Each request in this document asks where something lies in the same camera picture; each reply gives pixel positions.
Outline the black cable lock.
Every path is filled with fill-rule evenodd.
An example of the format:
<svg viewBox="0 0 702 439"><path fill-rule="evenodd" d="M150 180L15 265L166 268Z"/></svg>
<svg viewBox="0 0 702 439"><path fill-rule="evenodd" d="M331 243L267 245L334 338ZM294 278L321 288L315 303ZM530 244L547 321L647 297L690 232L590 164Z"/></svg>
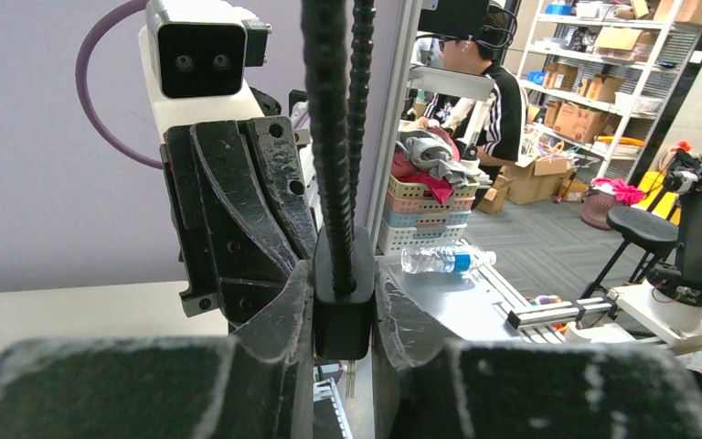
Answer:
<svg viewBox="0 0 702 439"><path fill-rule="evenodd" d="M368 351L375 264L355 224L367 121L376 9L371 1L304 1L301 27L314 168L323 225L314 249L313 332L321 359L355 361Z"/></svg>

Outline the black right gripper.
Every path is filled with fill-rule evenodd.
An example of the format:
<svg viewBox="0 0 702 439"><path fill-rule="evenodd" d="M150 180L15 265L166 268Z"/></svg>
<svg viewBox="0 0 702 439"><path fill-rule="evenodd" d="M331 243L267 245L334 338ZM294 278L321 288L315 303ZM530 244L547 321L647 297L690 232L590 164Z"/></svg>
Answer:
<svg viewBox="0 0 702 439"><path fill-rule="evenodd" d="M314 254L292 123L268 116L172 127L161 156L188 279L184 311L218 309L242 325Z"/></svg>

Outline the small silver keys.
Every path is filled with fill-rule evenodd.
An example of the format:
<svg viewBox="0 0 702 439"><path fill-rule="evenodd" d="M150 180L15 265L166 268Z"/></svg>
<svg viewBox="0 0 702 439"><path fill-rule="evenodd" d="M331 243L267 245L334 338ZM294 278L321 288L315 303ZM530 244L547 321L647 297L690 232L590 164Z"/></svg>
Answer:
<svg viewBox="0 0 702 439"><path fill-rule="evenodd" d="M355 397L355 387L356 387L356 362L354 360L349 360L346 363L346 393L347 399L353 399Z"/></svg>

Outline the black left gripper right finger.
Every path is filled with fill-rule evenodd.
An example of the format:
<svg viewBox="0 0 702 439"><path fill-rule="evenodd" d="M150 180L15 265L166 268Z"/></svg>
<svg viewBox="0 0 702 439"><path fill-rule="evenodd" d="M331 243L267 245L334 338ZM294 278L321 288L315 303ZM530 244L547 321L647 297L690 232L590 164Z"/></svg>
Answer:
<svg viewBox="0 0 702 439"><path fill-rule="evenodd" d="M469 341L385 265L373 322L377 438L702 438L702 391L661 348Z"/></svg>

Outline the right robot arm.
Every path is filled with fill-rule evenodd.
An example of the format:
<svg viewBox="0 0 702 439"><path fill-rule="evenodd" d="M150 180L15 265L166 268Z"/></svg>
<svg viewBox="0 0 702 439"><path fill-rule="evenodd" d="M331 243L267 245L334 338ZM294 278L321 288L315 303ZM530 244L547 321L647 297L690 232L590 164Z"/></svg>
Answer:
<svg viewBox="0 0 702 439"><path fill-rule="evenodd" d="M188 281L183 311L218 309L234 327L280 293L317 241L300 157L308 133L253 94L261 116L176 125L160 147Z"/></svg>

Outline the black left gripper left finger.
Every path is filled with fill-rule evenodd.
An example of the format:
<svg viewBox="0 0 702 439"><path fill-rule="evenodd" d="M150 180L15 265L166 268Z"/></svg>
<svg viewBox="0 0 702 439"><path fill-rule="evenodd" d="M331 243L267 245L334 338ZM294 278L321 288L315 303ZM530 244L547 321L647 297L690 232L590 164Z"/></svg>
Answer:
<svg viewBox="0 0 702 439"><path fill-rule="evenodd" d="M0 354L0 438L309 438L310 266L226 337L35 338Z"/></svg>

